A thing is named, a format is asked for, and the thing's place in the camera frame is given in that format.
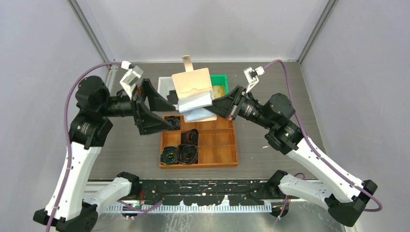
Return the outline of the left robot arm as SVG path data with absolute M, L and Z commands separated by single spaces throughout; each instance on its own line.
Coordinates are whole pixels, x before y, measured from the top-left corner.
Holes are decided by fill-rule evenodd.
M 173 127 L 158 112 L 174 111 L 175 107 L 147 78 L 132 88 L 131 95 L 122 90 L 111 96 L 103 80 L 94 75 L 78 81 L 76 88 L 79 112 L 72 122 L 65 121 L 68 144 L 64 167 L 49 203 L 33 215 L 35 222 L 59 232 L 89 232 L 98 216 L 116 201 L 141 195 L 139 177 L 121 172 L 92 196 L 84 196 L 91 169 L 113 127 L 111 117 L 132 117 L 141 135 Z

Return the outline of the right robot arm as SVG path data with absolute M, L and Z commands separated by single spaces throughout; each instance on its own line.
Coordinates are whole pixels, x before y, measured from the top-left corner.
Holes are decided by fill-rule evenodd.
M 322 207 L 347 227 L 352 227 L 366 211 L 377 190 L 376 183 L 354 177 L 306 137 L 291 120 L 295 109 L 286 95 L 276 93 L 260 104 L 251 93 L 236 86 L 227 95 L 213 100 L 207 110 L 229 121 L 239 116 L 267 129 L 265 139 L 274 150 L 298 162 L 320 180 L 315 184 L 278 170 L 266 186 L 273 198 L 304 199 Z

